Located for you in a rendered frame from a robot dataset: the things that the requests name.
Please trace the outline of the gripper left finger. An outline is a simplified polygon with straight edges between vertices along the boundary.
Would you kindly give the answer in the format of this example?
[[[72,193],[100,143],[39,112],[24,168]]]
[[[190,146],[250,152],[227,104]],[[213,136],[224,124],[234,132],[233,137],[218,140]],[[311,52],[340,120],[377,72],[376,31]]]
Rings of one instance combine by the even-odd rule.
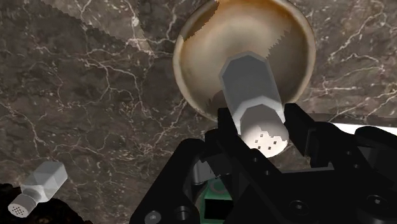
[[[219,178],[236,204],[248,186],[234,152],[245,150],[228,108],[218,109],[218,126],[204,139],[181,141],[129,224],[201,224],[195,203],[207,183]]]

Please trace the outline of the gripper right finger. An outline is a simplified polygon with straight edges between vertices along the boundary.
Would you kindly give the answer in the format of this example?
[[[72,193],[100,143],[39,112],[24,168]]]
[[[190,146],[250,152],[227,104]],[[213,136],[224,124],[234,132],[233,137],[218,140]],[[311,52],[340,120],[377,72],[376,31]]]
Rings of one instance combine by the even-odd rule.
[[[289,137],[312,168],[332,165],[342,191],[356,202],[361,224],[397,224],[397,136],[363,126],[353,134],[314,121],[301,107],[284,107]]]

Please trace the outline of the grey shaker with white cap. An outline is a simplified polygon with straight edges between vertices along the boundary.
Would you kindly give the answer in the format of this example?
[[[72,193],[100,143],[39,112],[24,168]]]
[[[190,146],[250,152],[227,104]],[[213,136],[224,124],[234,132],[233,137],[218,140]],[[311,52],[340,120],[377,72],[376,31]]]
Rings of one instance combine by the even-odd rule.
[[[28,217],[39,203],[48,202],[67,179],[62,162],[43,162],[20,185],[21,193],[8,205],[9,212],[18,218]]]
[[[284,106],[268,61],[254,52],[229,57],[219,78],[238,135],[267,158],[288,145]]]

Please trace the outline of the brown ceramic bowl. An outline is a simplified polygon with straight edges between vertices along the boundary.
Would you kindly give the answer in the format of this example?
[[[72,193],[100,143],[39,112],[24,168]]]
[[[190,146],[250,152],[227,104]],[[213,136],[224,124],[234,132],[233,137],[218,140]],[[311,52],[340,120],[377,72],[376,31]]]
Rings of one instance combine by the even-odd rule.
[[[296,102],[316,61],[306,16],[289,0],[208,0],[185,22],[172,58],[176,83],[189,105],[215,121],[227,58],[254,52],[268,60],[283,104]]]

